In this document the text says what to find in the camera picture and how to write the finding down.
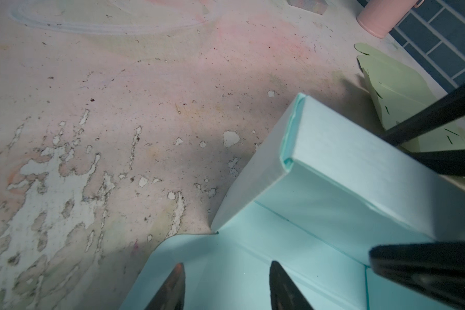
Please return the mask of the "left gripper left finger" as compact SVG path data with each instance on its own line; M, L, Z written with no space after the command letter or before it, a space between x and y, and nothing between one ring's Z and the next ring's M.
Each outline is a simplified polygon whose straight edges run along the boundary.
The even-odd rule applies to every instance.
M185 267L175 265L145 310L183 310L185 303Z

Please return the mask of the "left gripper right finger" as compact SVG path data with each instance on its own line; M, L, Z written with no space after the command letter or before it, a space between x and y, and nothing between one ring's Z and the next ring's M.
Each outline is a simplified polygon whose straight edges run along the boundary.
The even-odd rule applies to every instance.
M272 261L269 270L272 310L313 310L281 264Z

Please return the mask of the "light blue paper box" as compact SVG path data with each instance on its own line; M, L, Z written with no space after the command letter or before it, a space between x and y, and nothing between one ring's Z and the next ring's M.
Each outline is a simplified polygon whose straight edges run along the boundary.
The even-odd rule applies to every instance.
M162 242L121 307L146 308L180 263L186 309L269 309L277 261L315 309L441 309L374 274L369 251L465 241L465 192L298 94L229 188L211 230Z

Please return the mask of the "light green paper box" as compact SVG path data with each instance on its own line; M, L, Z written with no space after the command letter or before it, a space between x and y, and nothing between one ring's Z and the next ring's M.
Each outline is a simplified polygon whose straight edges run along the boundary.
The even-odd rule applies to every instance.
M366 43L355 49L382 139L438 174L465 178L465 84L438 99L411 67Z

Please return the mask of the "pink pencil cup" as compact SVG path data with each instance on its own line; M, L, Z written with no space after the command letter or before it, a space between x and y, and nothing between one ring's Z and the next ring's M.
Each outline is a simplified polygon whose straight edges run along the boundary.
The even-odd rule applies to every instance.
M424 0L371 0L356 17L358 24L372 36L385 38L398 22Z

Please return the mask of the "coloured marker pack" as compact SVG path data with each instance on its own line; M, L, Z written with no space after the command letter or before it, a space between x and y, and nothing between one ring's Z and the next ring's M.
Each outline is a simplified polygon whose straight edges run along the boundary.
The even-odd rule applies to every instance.
M323 15L328 9L326 0L287 0L288 4L299 9Z

